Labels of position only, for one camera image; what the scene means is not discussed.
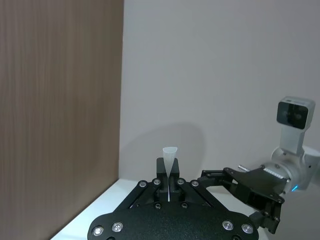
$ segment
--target white table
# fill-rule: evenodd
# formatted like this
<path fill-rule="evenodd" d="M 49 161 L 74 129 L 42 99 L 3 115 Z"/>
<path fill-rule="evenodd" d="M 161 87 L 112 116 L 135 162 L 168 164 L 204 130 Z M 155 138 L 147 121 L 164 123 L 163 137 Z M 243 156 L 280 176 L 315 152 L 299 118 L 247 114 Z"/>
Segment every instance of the white table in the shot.
<path fill-rule="evenodd" d="M 52 240 L 87 240 L 87 233 L 92 221 L 100 215 L 113 212 L 137 185 L 136 181 L 119 179 L 85 210 L 66 225 Z M 223 187 L 211 191 L 230 211 L 250 215 L 254 210 L 233 197 Z M 268 240 L 265 231 L 258 229 L 259 240 Z"/>

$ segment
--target white cone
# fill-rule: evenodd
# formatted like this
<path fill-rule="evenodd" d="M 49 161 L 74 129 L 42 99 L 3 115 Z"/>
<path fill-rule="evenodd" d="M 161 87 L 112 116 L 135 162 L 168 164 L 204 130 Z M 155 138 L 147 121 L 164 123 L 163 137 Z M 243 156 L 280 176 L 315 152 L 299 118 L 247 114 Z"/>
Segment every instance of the white cone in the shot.
<path fill-rule="evenodd" d="M 174 164 L 177 150 L 178 148 L 175 146 L 169 146 L 162 149 L 166 176 L 168 178 L 172 169 L 172 165 Z"/>

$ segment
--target blue light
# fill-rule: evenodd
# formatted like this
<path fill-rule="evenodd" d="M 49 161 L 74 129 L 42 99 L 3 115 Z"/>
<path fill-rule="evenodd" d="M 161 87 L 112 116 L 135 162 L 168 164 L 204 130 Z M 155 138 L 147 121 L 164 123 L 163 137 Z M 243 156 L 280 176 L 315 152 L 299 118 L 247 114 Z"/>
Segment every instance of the blue light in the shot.
<path fill-rule="evenodd" d="M 298 187 L 299 187 L 298 185 L 295 185 L 295 186 L 292 188 L 291 192 L 294 192 L 295 190 L 297 190 Z"/>

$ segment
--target wooden wall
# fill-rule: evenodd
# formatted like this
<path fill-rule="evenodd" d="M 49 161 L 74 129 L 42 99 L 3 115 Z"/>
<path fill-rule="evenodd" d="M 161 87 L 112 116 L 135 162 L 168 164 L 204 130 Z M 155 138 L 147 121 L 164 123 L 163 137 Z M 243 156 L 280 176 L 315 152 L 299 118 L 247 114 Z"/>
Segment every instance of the wooden wall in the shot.
<path fill-rule="evenodd" d="M 0 0 L 0 239 L 49 239 L 118 178 L 123 0 Z"/>

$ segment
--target robotic arm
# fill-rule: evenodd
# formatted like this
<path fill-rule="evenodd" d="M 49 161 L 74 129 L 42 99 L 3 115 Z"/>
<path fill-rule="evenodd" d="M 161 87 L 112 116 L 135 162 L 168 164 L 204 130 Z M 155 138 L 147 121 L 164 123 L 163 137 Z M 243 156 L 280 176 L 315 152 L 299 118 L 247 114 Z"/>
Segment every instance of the robotic arm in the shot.
<path fill-rule="evenodd" d="M 303 149 L 315 103 L 285 97 L 278 105 L 283 125 L 280 146 L 261 167 L 203 170 L 187 182 L 175 158 L 169 177 L 163 158 L 156 160 L 156 178 L 141 180 L 112 213 L 97 217 L 88 240 L 258 240 L 259 227 L 274 234 L 280 222 L 283 195 L 305 190 L 319 157 Z M 250 216 L 229 211 L 207 188 L 223 186 L 234 197 L 256 209 Z"/>

